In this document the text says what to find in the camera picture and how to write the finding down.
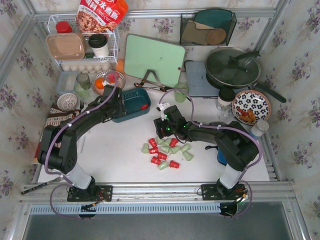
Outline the green capsule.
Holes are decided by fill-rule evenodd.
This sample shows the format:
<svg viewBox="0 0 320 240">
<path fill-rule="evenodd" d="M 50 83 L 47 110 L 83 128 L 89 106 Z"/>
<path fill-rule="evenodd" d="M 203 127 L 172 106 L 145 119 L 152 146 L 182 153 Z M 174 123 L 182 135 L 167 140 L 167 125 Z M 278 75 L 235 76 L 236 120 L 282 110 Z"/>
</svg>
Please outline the green capsule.
<svg viewBox="0 0 320 240">
<path fill-rule="evenodd" d="M 182 153 L 182 155 L 184 156 L 184 158 L 189 162 L 194 158 L 194 155 L 191 154 L 189 151 L 185 151 Z"/>
<path fill-rule="evenodd" d="M 162 161 L 159 165 L 158 165 L 158 169 L 161 171 L 161 170 L 164 170 L 166 168 L 168 168 L 169 165 L 167 163 L 167 161 Z"/>
</svg>

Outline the white bottle silver cap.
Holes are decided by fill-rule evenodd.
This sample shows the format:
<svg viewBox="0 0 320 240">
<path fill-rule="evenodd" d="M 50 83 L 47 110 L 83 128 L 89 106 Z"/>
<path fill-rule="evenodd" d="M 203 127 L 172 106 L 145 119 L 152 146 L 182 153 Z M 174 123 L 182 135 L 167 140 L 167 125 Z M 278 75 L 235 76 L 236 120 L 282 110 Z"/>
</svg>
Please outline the white bottle silver cap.
<svg viewBox="0 0 320 240">
<path fill-rule="evenodd" d="M 250 130 L 250 135 L 255 139 L 258 140 L 265 134 L 265 132 L 269 129 L 269 124 L 265 120 L 258 120 L 255 125 Z"/>
</svg>

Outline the red snack bag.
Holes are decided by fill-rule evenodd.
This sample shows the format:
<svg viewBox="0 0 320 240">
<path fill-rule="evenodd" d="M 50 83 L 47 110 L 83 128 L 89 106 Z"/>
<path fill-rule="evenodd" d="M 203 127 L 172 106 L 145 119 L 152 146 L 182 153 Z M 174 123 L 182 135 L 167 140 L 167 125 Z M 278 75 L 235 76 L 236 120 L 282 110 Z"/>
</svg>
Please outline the red snack bag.
<svg viewBox="0 0 320 240">
<path fill-rule="evenodd" d="M 82 33 L 112 32 L 128 9 L 124 0 L 81 0 L 75 22 Z"/>
</svg>

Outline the blue floral plate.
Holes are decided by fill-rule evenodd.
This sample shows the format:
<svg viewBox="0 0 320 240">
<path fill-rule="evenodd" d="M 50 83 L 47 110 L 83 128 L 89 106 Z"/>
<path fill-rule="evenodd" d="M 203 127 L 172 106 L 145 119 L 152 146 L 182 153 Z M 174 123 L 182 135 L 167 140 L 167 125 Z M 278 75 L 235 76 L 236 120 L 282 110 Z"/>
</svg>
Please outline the blue floral plate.
<svg viewBox="0 0 320 240">
<path fill-rule="evenodd" d="M 267 97 L 256 90 L 243 90 L 237 93 L 231 109 L 237 120 L 249 126 L 253 126 L 258 120 L 267 121 L 272 110 Z"/>
</svg>

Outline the black lid jar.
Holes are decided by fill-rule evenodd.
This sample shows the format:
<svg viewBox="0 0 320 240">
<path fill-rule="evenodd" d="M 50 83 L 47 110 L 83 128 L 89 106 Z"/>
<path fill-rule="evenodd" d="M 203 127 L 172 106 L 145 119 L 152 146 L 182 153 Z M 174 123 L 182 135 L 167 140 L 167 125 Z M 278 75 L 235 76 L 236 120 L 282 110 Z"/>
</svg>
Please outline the black lid jar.
<svg viewBox="0 0 320 240">
<path fill-rule="evenodd" d="M 236 93 L 233 89 L 223 87 L 218 92 L 218 98 L 216 102 L 216 108 L 222 110 L 223 107 L 229 106 L 235 99 Z"/>
</svg>

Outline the green glass cup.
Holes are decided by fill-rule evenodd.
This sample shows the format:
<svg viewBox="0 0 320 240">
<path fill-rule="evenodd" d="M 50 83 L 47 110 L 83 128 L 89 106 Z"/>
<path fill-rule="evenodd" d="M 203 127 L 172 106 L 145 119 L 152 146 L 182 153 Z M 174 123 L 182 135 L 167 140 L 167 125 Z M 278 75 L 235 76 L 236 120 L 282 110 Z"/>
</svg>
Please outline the green glass cup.
<svg viewBox="0 0 320 240">
<path fill-rule="evenodd" d="M 178 103 L 182 103 L 187 99 L 187 94 L 189 92 L 189 87 L 187 83 L 180 82 L 174 86 L 174 98 Z"/>
</svg>

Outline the black frying pan with lid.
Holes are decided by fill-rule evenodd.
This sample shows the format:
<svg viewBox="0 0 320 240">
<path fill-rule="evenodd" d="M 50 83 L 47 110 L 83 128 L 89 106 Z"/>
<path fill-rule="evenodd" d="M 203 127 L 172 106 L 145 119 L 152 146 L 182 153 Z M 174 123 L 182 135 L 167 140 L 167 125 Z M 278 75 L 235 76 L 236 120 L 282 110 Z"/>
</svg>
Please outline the black frying pan with lid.
<svg viewBox="0 0 320 240">
<path fill-rule="evenodd" d="M 279 102 L 286 103 L 285 97 L 258 82 L 262 71 L 257 60 L 260 56 L 259 51 L 247 52 L 236 47 L 217 48 L 205 59 L 206 79 L 217 89 L 249 88 L 265 92 Z"/>
</svg>

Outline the small white colander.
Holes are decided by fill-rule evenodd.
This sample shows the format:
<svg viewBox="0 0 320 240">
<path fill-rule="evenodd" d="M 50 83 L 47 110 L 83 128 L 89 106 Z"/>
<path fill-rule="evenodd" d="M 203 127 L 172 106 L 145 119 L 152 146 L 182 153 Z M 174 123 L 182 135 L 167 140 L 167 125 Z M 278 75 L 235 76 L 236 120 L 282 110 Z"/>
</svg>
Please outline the small white colander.
<svg viewBox="0 0 320 240">
<path fill-rule="evenodd" d="M 78 98 L 73 93 L 64 93 L 57 100 L 57 107 L 64 112 L 71 111 L 75 108 Z"/>
</svg>

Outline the red capsule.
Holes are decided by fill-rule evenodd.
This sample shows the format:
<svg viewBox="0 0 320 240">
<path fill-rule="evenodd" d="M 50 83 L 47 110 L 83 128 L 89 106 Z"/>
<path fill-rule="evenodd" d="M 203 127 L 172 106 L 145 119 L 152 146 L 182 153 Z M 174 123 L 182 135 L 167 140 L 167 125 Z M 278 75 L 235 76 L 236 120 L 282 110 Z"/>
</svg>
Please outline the red capsule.
<svg viewBox="0 0 320 240">
<path fill-rule="evenodd" d="M 148 104 L 144 104 L 140 107 L 140 110 L 143 111 L 143 110 L 146 110 L 147 108 L 149 107 Z"/>
<path fill-rule="evenodd" d="M 162 163 L 162 160 L 153 156 L 150 160 L 151 163 L 155 164 L 155 165 L 160 165 Z"/>
<path fill-rule="evenodd" d="M 180 167 L 180 164 L 179 164 L 178 162 L 176 162 L 176 161 L 171 160 L 171 161 L 169 162 L 169 167 L 170 167 L 170 168 L 178 169 L 178 168 Z"/>
</svg>

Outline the teal storage basket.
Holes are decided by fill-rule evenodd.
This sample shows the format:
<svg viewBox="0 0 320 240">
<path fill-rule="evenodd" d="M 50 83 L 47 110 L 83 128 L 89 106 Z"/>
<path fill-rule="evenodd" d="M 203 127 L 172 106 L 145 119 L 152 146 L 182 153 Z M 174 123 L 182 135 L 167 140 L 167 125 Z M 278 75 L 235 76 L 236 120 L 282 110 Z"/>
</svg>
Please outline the teal storage basket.
<svg viewBox="0 0 320 240">
<path fill-rule="evenodd" d="M 125 116 L 113 118 L 113 122 L 121 123 L 147 114 L 150 111 L 151 99 L 145 89 L 134 88 L 125 90 L 122 92 L 122 97 L 124 100 Z M 148 104 L 149 107 L 145 110 L 140 110 L 140 107 L 145 104 Z"/>
</svg>

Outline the black mesh organizer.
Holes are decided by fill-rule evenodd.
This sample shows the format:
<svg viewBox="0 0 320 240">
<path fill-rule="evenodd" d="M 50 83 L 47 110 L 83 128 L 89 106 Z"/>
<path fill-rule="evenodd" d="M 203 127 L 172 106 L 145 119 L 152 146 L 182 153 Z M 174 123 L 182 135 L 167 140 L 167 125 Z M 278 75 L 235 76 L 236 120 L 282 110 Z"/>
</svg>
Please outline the black mesh organizer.
<svg viewBox="0 0 320 240">
<path fill-rule="evenodd" d="M 228 46 L 237 23 L 236 14 L 222 8 L 197 12 L 193 18 L 180 19 L 182 46 Z"/>
</svg>

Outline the green capsule bottom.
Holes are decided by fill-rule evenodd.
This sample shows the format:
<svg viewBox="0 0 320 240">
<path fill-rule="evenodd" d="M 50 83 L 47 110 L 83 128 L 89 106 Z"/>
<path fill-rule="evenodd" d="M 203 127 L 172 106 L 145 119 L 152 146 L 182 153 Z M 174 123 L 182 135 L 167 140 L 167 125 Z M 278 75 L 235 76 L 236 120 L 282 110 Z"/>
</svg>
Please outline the green capsule bottom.
<svg viewBox="0 0 320 240">
<path fill-rule="evenodd" d="M 158 169 L 161 171 L 161 170 L 164 170 L 166 168 L 168 168 L 169 165 L 167 163 L 167 161 L 162 161 L 159 165 L 158 165 Z"/>
</svg>

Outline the red lid jar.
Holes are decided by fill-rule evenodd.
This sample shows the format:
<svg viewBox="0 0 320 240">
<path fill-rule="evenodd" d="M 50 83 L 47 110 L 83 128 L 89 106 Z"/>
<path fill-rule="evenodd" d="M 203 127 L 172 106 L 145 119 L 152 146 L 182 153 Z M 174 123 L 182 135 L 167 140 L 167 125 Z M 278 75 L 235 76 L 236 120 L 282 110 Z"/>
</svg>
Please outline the red lid jar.
<svg viewBox="0 0 320 240">
<path fill-rule="evenodd" d="M 72 33 L 73 29 L 67 21 L 60 21 L 55 25 L 58 34 Z"/>
</svg>

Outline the beige food container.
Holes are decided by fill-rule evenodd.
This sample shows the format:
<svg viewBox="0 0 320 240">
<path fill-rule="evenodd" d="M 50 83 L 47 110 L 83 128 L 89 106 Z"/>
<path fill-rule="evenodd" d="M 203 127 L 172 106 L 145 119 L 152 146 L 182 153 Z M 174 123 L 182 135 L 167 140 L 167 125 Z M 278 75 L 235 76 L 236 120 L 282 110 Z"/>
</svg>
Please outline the beige food container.
<svg viewBox="0 0 320 240">
<path fill-rule="evenodd" d="M 87 45 L 81 33 L 50 34 L 45 39 L 50 55 L 57 61 L 81 60 Z"/>
</svg>

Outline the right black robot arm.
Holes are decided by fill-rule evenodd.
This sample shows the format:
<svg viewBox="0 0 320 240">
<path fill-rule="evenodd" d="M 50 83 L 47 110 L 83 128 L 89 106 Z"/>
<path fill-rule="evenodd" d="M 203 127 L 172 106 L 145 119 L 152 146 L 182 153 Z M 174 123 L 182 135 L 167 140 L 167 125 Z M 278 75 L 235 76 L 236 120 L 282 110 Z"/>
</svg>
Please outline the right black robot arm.
<svg viewBox="0 0 320 240">
<path fill-rule="evenodd" d="M 224 199 L 235 191 L 249 164 L 256 157 L 262 157 L 258 142 L 237 121 L 203 125 L 187 121 L 176 105 L 159 103 L 157 110 L 160 118 L 154 120 L 154 125 L 159 138 L 174 135 L 182 141 L 205 142 L 217 146 L 217 156 L 226 162 L 225 170 L 216 183 L 217 191 Z"/>
</svg>

